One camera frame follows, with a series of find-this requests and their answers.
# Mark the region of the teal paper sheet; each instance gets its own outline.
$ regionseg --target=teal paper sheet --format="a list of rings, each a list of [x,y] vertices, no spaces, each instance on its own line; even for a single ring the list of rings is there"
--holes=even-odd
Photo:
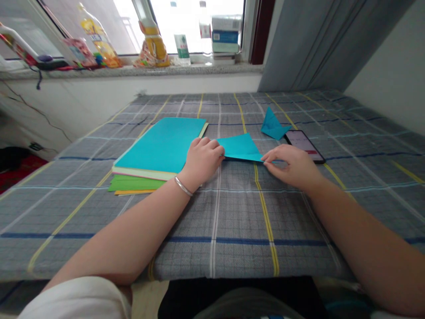
[[[292,126],[282,127],[271,108],[267,109],[266,116],[264,117],[263,126],[261,127],[261,131],[264,134],[273,137],[275,140],[280,140],[291,128]]]
[[[258,151],[249,133],[217,139],[217,141],[224,147],[226,157],[262,162],[263,156]]]
[[[165,117],[148,130],[115,166],[178,174],[186,162],[190,143],[206,120]]]

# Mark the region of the bed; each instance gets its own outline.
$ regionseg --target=bed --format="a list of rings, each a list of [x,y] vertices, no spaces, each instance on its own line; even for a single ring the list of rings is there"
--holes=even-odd
[[[209,122],[211,139],[260,132],[270,107],[326,158],[321,172],[425,253],[425,138],[334,90],[142,96],[0,197],[0,280],[51,278],[147,195],[108,192],[112,163],[163,117]],[[308,198],[261,164],[225,161],[189,202],[141,279],[352,273]]]

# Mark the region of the bangle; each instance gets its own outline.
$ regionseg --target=bangle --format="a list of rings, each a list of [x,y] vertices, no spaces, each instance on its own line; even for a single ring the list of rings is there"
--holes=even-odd
[[[174,180],[176,181],[177,185],[180,186],[180,188],[190,197],[193,196],[191,192],[187,190],[187,188],[180,182],[180,180],[176,177],[174,177]]]

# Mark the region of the gray curtain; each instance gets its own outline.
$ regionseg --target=gray curtain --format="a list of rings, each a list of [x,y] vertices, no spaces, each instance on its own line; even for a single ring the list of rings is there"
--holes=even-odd
[[[285,0],[258,91],[344,91],[413,2]]]

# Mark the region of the tissue box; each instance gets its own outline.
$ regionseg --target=tissue box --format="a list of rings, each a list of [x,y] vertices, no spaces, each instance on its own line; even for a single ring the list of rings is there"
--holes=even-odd
[[[222,42],[213,42],[212,43],[213,52],[229,52],[229,53],[238,53],[239,44],[237,43],[222,43]]]
[[[213,30],[212,41],[221,43],[239,43],[239,32]]]
[[[213,30],[239,32],[242,29],[242,15],[212,16],[211,27]]]

